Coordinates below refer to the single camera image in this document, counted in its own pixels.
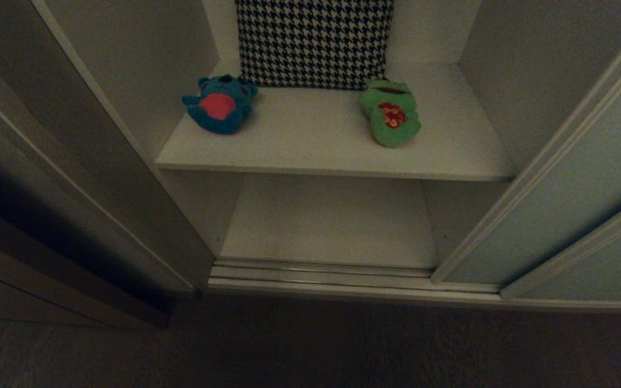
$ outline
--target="red patch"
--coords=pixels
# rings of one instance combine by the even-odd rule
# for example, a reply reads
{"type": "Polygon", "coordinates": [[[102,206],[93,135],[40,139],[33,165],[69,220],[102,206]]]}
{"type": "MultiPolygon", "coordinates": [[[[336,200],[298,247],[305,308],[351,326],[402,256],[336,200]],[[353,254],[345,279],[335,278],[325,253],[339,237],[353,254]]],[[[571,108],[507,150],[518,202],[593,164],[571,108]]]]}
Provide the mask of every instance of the red patch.
{"type": "Polygon", "coordinates": [[[377,106],[382,109],[385,113],[385,125],[390,128],[397,130],[399,126],[406,121],[406,115],[404,115],[404,111],[399,105],[395,105],[394,103],[383,102],[382,104],[377,106]]]}

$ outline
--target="pillow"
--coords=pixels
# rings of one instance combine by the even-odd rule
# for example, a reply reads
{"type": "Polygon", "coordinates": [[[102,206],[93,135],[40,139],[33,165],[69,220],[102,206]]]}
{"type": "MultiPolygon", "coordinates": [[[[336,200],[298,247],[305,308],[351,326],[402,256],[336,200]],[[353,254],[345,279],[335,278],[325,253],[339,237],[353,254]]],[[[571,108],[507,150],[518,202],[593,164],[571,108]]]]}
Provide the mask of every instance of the pillow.
{"type": "Polygon", "coordinates": [[[384,78],[392,0],[236,0],[241,79],[364,90],[384,78]]]}

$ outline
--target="stuffed toy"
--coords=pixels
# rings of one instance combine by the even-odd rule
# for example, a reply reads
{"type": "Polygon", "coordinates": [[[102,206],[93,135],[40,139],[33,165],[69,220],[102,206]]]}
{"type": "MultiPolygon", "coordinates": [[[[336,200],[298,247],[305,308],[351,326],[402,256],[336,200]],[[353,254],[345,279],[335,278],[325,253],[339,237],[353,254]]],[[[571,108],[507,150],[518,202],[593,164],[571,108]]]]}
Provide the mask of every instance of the stuffed toy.
{"type": "Polygon", "coordinates": [[[249,101],[258,93],[257,86],[229,74],[198,79],[200,96],[183,96],[188,115],[198,125],[213,133],[232,135],[252,113],[249,101]]]}
{"type": "Polygon", "coordinates": [[[385,147],[399,147],[421,130],[416,99],[406,84],[370,81],[360,101],[370,119],[372,136],[385,147]]]}

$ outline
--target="white shelf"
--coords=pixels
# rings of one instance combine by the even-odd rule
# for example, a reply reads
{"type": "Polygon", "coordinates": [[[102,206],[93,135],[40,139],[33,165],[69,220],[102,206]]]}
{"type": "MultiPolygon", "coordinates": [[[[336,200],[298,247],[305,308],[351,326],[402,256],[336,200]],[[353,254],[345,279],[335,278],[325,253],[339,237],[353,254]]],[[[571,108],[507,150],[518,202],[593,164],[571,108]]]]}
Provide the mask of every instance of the white shelf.
{"type": "MultiPolygon", "coordinates": [[[[239,74],[237,67],[224,61],[212,74],[239,74]]],[[[403,147],[385,148],[372,139],[360,92],[261,88],[239,133],[215,135],[184,115],[156,163],[182,170],[471,181],[514,177],[514,165],[456,65],[398,64],[387,76],[408,82],[423,124],[403,147]]]]}
{"type": "Polygon", "coordinates": [[[434,268],[419,181],[249,174],[223,259],[434,268]]]}

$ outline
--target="blue stuffed toy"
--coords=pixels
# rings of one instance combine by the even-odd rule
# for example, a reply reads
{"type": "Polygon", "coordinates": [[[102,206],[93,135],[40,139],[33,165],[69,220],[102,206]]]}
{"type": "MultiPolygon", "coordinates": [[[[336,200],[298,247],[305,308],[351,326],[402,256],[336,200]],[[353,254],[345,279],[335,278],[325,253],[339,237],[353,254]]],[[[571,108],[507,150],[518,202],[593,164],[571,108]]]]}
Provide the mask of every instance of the blue stuffed toy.
{"type": "Polygon", "coordinates": [[[252,113],[249,101],[258,94],[257,86],[232,77],[198,79],[200,96],[183,96],[188,115],[200,127],[220,135],[232,135],[252,113]]]}

